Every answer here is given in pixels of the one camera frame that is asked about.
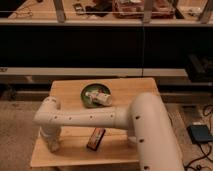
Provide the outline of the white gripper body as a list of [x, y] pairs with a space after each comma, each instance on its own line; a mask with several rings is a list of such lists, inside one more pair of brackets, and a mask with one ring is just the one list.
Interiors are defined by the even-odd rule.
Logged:
[[50, 152], [56, 152], [60, 148], [60, 127], [42, 127], [40, 135]]

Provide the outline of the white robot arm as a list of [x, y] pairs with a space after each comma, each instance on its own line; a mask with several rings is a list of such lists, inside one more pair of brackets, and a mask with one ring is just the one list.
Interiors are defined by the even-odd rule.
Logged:
[[60, 102], [47, 97], [34, 116], [41, 135], [56, 150], [61, 126], [124, 129], [137, 144], [141, 171], [184, 171], [182, 154], [160, 96], [137, 95], [129, 106], [61, 110]]

